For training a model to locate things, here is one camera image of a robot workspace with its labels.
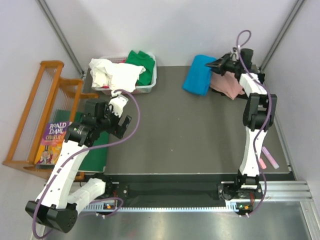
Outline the wooden book rack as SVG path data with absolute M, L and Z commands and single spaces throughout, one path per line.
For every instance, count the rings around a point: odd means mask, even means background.
M 84 81 L 80 78 L 61 76 L 64 63 L 45 60 L 33 83 L 3 165 L 48 179 L 50 169 L 37 169 L 35 160 L 45 127 L 52 122 L 58 110 L 69 112 L 73 122 L 82 101 L 97 99 L 97 93 L 84 93 Z

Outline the Roald Dahl book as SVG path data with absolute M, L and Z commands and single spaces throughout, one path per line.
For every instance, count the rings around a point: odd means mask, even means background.
M 62 144 L 70 121 L 50 122 L 46 125 L 44 134 L 36 154 L 36 165 L 55 165 L 62 150 Z

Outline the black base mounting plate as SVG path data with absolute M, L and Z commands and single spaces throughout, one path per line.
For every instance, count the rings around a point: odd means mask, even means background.
M 234 184 L 219 182 L 120 182 L 106 187 L 96 200 L 121 198 L 124 201 L 141 196 L 152 198 L 208 197 L 213 200 L 254 200 L 262 196 L 261 186 L 254 189 L 236 189 Z

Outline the white t-shirt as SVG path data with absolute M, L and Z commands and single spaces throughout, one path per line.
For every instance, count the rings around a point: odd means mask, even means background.
M 136 83 L 146 69 L 129 63 L 112 63 L 108 59 L 92 58 L 89 67 L 92 76 L 92 87 L 109 86 L 112 91 L 123 89 L 132 93 Z

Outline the right aluminium frame post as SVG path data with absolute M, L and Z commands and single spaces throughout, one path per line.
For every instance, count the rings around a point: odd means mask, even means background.
M 268 50 L 265 58 L 263 59 L 260 70 L 264 72 L 271 61 L 272 57 L 276 53 L 278 47 L 280 46 L 281 42 L 285 38 L 287 32 L 289 31 L 291 25 L 295 21 L 295 18 L 298 16 L 299 12 L 303 8 L 304 4 L 306 3 L 306 0 L 295 0 L 293 7 L 289 11 L 287 17 L 285 18 L 285 21 L 281 25 L 280 30 L 278 31 L 273 43 L 271 44 L 270 49 Z

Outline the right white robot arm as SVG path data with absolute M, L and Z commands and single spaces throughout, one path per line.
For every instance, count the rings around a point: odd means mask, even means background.
M 234 47 L 230 53 L 206 64 L 212 72 L 221 76 L 227 72 L 234 73 L 247 95 L 242 117 L 246 131 L 245 150 L 233 184 L 233 192 L 239 198 L 245 198 L 260 189 L 259 159 L 264 139 L 274 123 L 277 104 L 277 96 L 269 93 L 261 82 L 265 75 L 251 69 L 253 53 L 249 48 Z

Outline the pink highlighter pen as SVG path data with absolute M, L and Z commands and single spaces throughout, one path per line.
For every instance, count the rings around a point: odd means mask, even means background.
M 267 168 L 267 166 L 262 158 L 259 159 L 259 165 L 263 170 Z

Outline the white plastic laundry basket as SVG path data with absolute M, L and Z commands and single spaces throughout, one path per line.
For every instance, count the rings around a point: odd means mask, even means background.
M 156 85 L 157 82 L 157 61 L 156 57 L 154 54 L 151 52 L 147 52 L 147 54 L 154 60 L 154 68 L 153 68 L 153 74 L 152 74 L 152 80 L 149 85 L 144 85 L 144 86 L 136 86 L 135 90 L 132 92 L 132 94 L 147 94 L 152 91 L 152 88 Z M 101 56 L 100 59 L 107 59 L 110 60 L 112 63 L 119 63 L 120 61 L 124 60 L 127 58 L 127 54 L 122 54 L 120 56 Z M 91 87 L 94 91 L 100 91 L 106 96 L 111 95 L 111 90 L 109 88 L 102 88 L 102 87 Z

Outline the left aluminium frame post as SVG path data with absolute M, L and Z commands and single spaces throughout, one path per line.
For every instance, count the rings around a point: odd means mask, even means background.
M 74 54 L 74 51 L 71 48 L 71 45 L 69 44 L 65 34 L 63 33 L 62 29 L 60 28 L 60 25 L 58 24 L 55 16 L 53 15 L 49 5 L 47 4 L 47 2 L 45 0 L 36 0 L 36 3 L 38 4 L 40 10 L 43 12 L 45 18 L 47 19 L 47 22 L 51 26 L 53 32 L 55 33 L 57 39 L 59 40 L 60 44 L 62 45 L 64 51 L 68 55 L 74 68 L 79 73 L 79 75 L 81 77 L 83 77 L 85 74 L 85 71 L 82 69 L 76 55 Z

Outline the aluminium frame post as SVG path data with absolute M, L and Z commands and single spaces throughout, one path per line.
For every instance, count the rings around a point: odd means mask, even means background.
M 36 0 L 36 3 L 38 4 L 40 10 L 43 12 L 45 18 L 47 19 L 47 22 L 51 26 L 53 32 L 55 33 L 57 39 L 59 40 L 60 44 L 62 45 L 64 51 L 68 55 L 74 68 L 79 73 L 79 75 L 81 77 L 83 77 L 85 74 L 85 71 L 82 69 L 76 55 L 74 54 L 74 51 L 71 48 L 71 45 L 69 44 L 65 34 L 63 33 L 62 29 L 60 28 L 60 25 L 58 24 L 55 16 L 53 15 L 49 5 L 47 4 L 47 2 L 45 0 Z
M 278 47 L 280 46 L 281 42 L 285 38 L 287 32 L 289 31 L 291 25 L 295 21 L 295 18 L 298 16 L 299 12 L 303 8 L 304 4 L 306 3 L 306 0 L 295 0 L 293 7 L 289 11 L 287 17 L 285 18 L 285 21 L 281 25 L 280 30 L 278 31 L 273 43 L 271 44 L 270 49 L 268 50 L 265 58 L 263 59 L 260 70 L 264 72 L 271 61 L 272 57 L 276 53 Z

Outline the lilac highlighter pen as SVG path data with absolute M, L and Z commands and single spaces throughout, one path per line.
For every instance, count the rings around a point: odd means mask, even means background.
M 276 162 L 276 160 L 273 158 L 273 156 L 271 155 L 271 153 L 268 151 L 268 149 L 265 146 L 262 147 L 261 151 L 265 155 L 265 157 L 267 158 L 267 160 L 269 161 L 269 163 L 272 165 L 272 167 L 274 169 L 278 169 L 280 167 L 279 164 Z

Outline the blue t-shirt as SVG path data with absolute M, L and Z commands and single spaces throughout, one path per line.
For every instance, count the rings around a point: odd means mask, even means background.
M 205 96 L 209 90 L 212 71 L 206 64 L 214 62 L 216 58 L 203 54 L 196 55 L 189 68 L 182 89 L 199 96 Z

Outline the pink folded t-shirt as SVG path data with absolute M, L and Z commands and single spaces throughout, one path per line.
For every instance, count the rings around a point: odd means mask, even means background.
M 235 74 L 227 71 L 224 75 L 212 73 L 210 80 L 210 88 L 225 94 L 230 99 L 234 100 L 238 95 L 244 95 L 243 87 L 235 78 Z

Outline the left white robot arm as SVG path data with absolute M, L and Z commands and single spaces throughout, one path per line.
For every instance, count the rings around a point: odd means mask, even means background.
M 128 99 L 119 95 L 110 101 L 93 98 L 85 103 L 85 110 L 79 121 L 67 128 L 62 149 L 45 187 L 36 200 L 30 200 L 25 211 L 32 217 L 32 223 L 68 233 L 76 223 L 78 215 L 95 198 L 109 198 L 114 191 L 111 183 L 103 177 L 91 178 L 70 193 L 79 168 L 94 142 L 101 133 L 108 133 L 121 139 L 132 118 L 126 116 L 119 124 Z

